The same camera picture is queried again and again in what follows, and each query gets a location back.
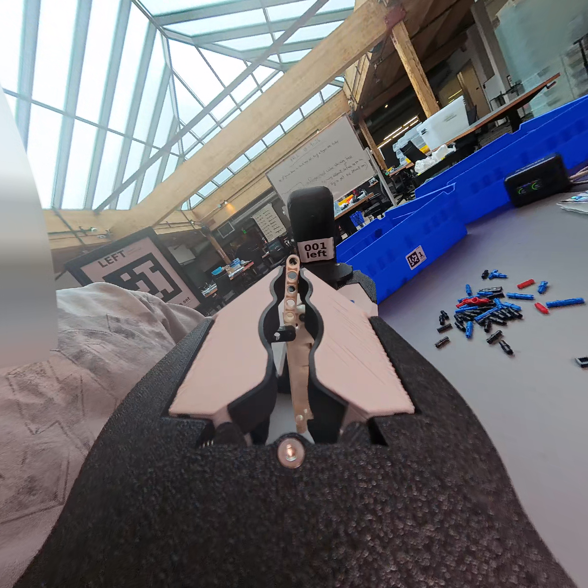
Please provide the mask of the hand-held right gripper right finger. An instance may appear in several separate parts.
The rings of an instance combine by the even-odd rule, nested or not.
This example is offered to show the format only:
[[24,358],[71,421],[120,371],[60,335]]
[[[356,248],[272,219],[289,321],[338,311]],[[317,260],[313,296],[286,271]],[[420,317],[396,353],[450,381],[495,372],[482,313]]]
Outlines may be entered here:
[[307,270],[306,326],[310,352],[309,402],[314,419],[371,419],[414,414],[415,406],[388,357],[371,319]]

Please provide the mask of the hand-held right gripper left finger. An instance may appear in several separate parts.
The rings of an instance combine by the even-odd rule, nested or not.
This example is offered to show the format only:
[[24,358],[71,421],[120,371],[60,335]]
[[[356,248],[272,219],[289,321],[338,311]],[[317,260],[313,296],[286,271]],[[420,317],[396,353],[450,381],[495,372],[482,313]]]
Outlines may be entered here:
[[281,327],[283,268],[275,268],[214,317],[169,415],[266,422],[275,408],[272,344]]

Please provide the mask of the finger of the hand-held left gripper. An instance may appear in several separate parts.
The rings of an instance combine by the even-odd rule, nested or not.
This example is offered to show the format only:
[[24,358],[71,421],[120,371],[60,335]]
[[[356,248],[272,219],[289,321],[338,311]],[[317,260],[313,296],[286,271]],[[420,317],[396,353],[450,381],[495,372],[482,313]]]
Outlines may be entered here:
[[361,285],[344,285],[339,289],[339,294],[353,302],[365,314],[369,314],[369,295]]

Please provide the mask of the blue white car side panel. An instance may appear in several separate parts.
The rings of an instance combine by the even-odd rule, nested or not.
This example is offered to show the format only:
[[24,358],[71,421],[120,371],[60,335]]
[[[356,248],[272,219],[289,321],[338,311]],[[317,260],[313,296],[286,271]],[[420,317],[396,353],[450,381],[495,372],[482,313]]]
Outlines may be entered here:
[[305,306],[299,302],[300,259],[290,254],[285,261],[285,292],[281,324],[275,332],[276,342],[286,346],[290,395],[296,431],[303,435],[313,419],[309,402],[309,361],[314,339],[305,326]]

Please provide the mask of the paper flip chart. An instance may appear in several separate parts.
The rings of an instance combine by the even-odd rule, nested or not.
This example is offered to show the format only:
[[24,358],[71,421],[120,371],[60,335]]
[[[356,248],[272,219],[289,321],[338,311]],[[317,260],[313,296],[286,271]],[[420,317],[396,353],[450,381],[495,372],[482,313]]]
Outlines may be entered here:
[[271,203],[253,213],[252,219],[258,225],[267,243],[273,242],[288,232],[287,227]]

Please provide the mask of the whiteboard on stand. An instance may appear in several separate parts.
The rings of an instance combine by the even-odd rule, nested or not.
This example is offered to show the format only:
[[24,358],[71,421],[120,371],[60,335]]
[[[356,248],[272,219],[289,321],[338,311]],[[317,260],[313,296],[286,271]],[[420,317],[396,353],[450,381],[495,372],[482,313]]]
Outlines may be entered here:
[[284,202],[299,189],[327,187],[334,201],[376,176],[348,115],[321,130],[270,168],[266,177]]

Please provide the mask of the blue storage bin with tag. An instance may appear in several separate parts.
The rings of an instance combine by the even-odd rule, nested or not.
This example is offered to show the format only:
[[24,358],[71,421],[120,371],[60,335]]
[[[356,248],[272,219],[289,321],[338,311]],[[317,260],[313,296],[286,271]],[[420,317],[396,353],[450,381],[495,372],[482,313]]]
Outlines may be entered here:
[[466,234],[459,199],[453,187],[409,203],[410,214],[395,213],[341,250],[341,261],[370,277],[377,303],[399,290],[444,255]]

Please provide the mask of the person's grey sweatshirt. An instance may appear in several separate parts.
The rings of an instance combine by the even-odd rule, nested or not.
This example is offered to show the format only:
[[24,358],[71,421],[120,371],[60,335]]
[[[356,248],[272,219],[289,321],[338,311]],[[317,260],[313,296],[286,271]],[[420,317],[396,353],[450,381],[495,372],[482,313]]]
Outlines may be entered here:
[[84,460],[131,388],[189,332],[198,311],[95,283],[56,292],[48,360],[1,371],[1,536],[60,513]]

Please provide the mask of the pile of connector pins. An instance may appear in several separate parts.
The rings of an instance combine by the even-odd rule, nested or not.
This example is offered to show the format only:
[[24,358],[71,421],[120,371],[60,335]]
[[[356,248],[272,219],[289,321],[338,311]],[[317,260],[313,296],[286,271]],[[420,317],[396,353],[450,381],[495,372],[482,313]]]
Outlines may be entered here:
[[451,342],[449,333],[456,329],[467,341],[474,337],[476,329],[485,336],[485,343],[501,349],[507,357],[516,352],[505,339],[505,330],[511,324],[523,322],[529,312],[549,316],[555,310],[587,306],[584,296],[548,300],[550,283],[528,278],[511,287],[486,285],[475,290],[465,285],[465,296],[458,298],[450,309],[439,311],[436,332],[439,340],[436,349],[443,349]]

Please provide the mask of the framed marker sign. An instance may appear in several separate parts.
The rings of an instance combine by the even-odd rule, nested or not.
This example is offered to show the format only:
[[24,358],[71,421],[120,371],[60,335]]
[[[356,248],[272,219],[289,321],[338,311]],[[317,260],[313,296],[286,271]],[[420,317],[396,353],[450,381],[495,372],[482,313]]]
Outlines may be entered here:
[[152,228],[145,228],[65,263],[81,286],[105,282],[149,293],[202,312],[205,296]]

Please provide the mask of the white plastic bag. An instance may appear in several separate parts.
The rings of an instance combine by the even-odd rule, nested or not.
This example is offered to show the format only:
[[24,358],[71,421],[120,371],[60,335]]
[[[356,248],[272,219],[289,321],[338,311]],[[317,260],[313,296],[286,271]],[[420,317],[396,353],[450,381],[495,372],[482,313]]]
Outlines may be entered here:
[[436,150],[430,152],[424,157],[424,159],[418,160],[414,165],[414,171],[416,175],[420,175],[443,161],[446,157],[456,151],[456,145],[454,142],[445,143],[440,145]]

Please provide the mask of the white storage box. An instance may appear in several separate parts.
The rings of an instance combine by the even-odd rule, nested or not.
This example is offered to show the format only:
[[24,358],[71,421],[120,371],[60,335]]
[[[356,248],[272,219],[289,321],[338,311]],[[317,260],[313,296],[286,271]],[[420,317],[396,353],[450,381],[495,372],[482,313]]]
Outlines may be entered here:
[[430,151],[435,151],[442,144],[451,143],[469,126],[466,102],[459,96],[419,124],[416,130]]

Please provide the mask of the long blue storage bin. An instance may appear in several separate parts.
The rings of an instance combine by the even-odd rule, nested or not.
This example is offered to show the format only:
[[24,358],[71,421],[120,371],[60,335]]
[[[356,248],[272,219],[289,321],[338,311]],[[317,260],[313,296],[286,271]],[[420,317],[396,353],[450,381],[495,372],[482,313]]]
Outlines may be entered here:
[[504,179],[535,161],[558,154],[567,172],[587,165],[587,96],[523,122],[416,190],[418,210],[442,193],[454,196],[468,224],[509,203]]

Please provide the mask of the black power bank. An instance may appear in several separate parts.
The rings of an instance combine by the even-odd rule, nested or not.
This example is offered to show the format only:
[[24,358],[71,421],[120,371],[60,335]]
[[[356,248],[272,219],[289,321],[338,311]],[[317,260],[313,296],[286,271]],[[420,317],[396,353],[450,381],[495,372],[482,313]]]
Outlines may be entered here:
[[571,180],[562,156],[553,153],[511,173],[503,183],[511,204],[521,208],[567,191]]

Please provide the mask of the shiny sticker sheet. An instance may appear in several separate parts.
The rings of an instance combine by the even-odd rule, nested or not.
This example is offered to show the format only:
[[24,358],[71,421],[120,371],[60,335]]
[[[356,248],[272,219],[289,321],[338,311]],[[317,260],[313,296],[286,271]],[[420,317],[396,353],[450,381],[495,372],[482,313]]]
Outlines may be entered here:
[[581,215],[588,214],[588,196],[587,192],[574,193],[569,198],[558,202],[557,206],[567,212],[576,212]]

